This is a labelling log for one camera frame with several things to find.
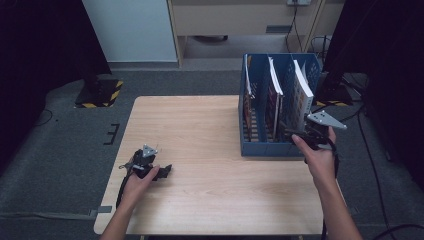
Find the electrical outlet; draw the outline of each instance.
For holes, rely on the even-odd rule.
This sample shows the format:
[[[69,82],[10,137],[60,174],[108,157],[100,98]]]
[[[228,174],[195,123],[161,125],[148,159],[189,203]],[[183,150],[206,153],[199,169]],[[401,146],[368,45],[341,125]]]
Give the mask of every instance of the electrical outlet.
[[[308,6],[311,5],[311,0],[287,0],[287,5]]]

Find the black cable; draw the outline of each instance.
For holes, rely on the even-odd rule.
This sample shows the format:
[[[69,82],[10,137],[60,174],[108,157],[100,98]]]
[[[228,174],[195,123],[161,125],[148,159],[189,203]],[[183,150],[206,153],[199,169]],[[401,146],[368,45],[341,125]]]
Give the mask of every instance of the black cable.
[[[44,121],[43,123],[40,123],[40,124],[36,124],[36,125],[34,125],[34,127],[43,126],[44,124],[46,124],[46,123],[50,122],[50,120],[52,120],[52,118],[53,118],[53,112],[52,112],[52,111],[50,111],[49,109],[44,109],[43,111],[46,111],[46,112],[49,112],[49,113],[50,113],[50,117],[49,117],[49,119],[47,119],[47,120],[46,120],[46,121]]]
[[[345,121],[347,121],[347,120],[349,120],[349,119],[354,118],[355,116],[359,115],[359,113],[362,111],[362,109],[363,109],[364,107],[365,107],[365,105],[364,105],[364,104],[362,104],[362,106],[358,109],[358,111],[356,111],[354,114],[352,114],[352,115],[350,115],[350,116],[348,116],[348,117],[343,118],[342,120],[339,120],[339,122],[345,122]]]
[[[327,35],[324,35],[324,41],[322,41],[322,65],[325,65],[325,44],[327,43]]]
[[[358,82],[358,80],[355,78],[355,76],[353,76],[353,73],[349,73],[349,74],[352,77],[353,81],[356,83],[356,85],[358,85],[362,89],[366,88],[366,85],[362,85],[361,83]]]
[[[354,84],[354,83],[349,82],[349,81],[348,81],[348,80],[347,80],[344,76],[342,77],[342,82],[343,82],[346,86],[348,86],[348,87],[352,88],[353,90],[355,90],[355,91],[356,91],[356,93],[358,93],[360,96],[364,95],[365,90],[364,90],[363,88],[361,88],[361,87],[357,86],[357,85],[356,85],[356,84]]]
[[[297,41],[299,42],[300,51],[303,52],[302,51],[302,43],[300,41],[299,33],[297,32],[296,16],[297,16],[297,2],[294,5],[294,17],[293,17],[293,20],[294,20],[294,31],[296,32],[296,37],[297,37]]]
[[[124,179],[122,179],[122,183],[121,186],[119,187],[119,192],[118,192],[118,197],[116,198],[116,208],[118,208],[119,204],[121,204],[121,200],[122,200],[122,195],[124,194],[124,189],[125,189],[125,185],[127,185],[128,179],[130,178],[132,172],[132,166],[134,164],[132,164],[132,160],[134,159],[131,158],[131,162],[127,163],[123,166],[119,166],[119,168],[126,168],[127,169],[127,174],[125,175]]]
[[[55,213],[55,212],[16,212],[0,213],[0,219],[47,219],[47,220],[95,220],[96,216],[75,214],[75,213]]]
[[[375,177],[375,181],[377,183],[377,190],[378,190],[378,197],[380,199],[380,206],[381,206],[381,211],[383,213],[383,218],[384,218],[384,223],[386,224],[386,228],[390,229],[390,225],[389,225],[389,221],[387,219],[387,215],[386,215],[386,207],[384,206],[384,202],[383,202],[383,195],[381,192],[381,185],[380,185],[380,180],[378,178],[378,173],[377,173],[377,169],[375,167],[375,163],[374,163],[374,159],[371,156],[371,152],[370,152],[370,148],[368,146],[368,142],[367,139],[365,138],[365,134],[364,134],[364,130],[362,128],[362,124],[361,124],[361,115],[360,115],[360,110],[362,110],[363,106],[359,109],[359,111],[357,112],[357,119],[358,119],[358,124],[359,124],[359,130],[361,131],[361,135],[362,135],[362,139],[364,140],[365,143],[365,147],[367,149],[367,153],[368,153],[368,157],[370,159],[371,162],[371,166],[374,172],[374,177]],[[392,233],[390,233],[390,236],[392,237],[392,239],[396,239]]]
[[[286,35],[286,47],[287,47],[287,51],[289,53],[291,53],[291,52],[290,52],[290,47],[289,47],[289,43],[288,43],[288,38],[289,38],[289,35],[290,35],[290,32],[291,32],[293,26],[294,26],[294,30],[295,30],[296,35],[297,35],[297,40],[299,41],[300,50],[302,50],[302,43],[300,42],[299,33],[297,32],[297,27],[296,27],[297,1],[293,1],[293,2],[294,2],[294,16],[293,16],[292,23],[290,25],[290,31]]]
[[[384,231],[384,232],[380,233],[379,235],[377,235],[376,237],[374,237],[373,240],[380,239],[380,238],[386,236],[387,234],[391,234],[394,231],[398,231],[398,230],[405,229],[405,228],[419,228],[419,229],[424,229],[424,226],[418,225],[418,224],[402,224],[402,225],[399,225],[399,226],[396,226],[396,227],[392,227],[392,228],[387,229],[386,231]]]
[[[317,38],[323,38],[323,39],[325,39],[326,41],[329,41],[329,42],[331,42],[331,39],[328,38],[327,35],[325,35],[325,36],[317,36],[317,37],[314,37],[314,38],[311,39],[312,52],[315,53],[317,57],[319,57],[320,54],[321,54],[321,57],[324,57],[325,56],[324,54],[327,53],[328,50],[325,50],[325,48],[323,48],[322,49],[322,52],[316,52],[315,51],[314,42],[315,42],[315,39],[317,39]]]

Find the human hand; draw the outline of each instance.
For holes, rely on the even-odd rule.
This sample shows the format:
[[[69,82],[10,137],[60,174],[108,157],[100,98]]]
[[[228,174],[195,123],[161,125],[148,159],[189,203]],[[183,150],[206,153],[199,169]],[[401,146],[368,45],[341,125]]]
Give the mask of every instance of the human hand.
[[[328,128],[329,139],[335,144],[336,134],[332,127]],[[317,188],[335,181],[334,155],[330,150],[312,150],[299,136],[292,135],[292,139],[300,151],[305,155],[309,171]]]
[[[143,179],[132,173],[125,185],[121,204],[134,208],[143,197],[153,178],[157,175],[159,168],[159,165],[152,168]]]

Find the white wall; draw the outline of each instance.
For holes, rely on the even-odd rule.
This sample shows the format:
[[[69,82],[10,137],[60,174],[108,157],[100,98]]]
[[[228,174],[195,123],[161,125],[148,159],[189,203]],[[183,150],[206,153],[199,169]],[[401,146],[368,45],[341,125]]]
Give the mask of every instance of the white wall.
[[[83,0],[108,62],[177,62],[166,0]]]

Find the gray carpet floor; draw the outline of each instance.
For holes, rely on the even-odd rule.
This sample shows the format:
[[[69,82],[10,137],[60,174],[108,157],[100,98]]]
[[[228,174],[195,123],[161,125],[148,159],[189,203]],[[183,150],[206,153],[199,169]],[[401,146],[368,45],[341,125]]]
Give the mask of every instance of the gray carpet floor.
[[[112,107],[80,109],[74,101],[83,87],[75,81],[53,90],[46,111],[0,178],[0,214],[66,213],[88,216],[100,205],[134,100],[147,95],[238,95],[240,71],[114,72],[124,84]],[[354,114],[361,103],[328,107],[337,119]],[[424,193],[399,163],[388,162],[372,122],[360,115],[378,172],[390,226],[424,224]],[[119,124],[112,145],[108,132]],[[341,157],[339,183],[353,218],[365,239],[386,229],[377,184],[357,118],[337,131]],[[94,219],[0,219],[0,235],[9,239],[97,239]],[[397,239],[424,239],[424,230],[397,231]],[[128,236],[127,239],[139,239]],[[255,239],[282,239],[257,237]],[[319,236],[304,236],[319,239]]]

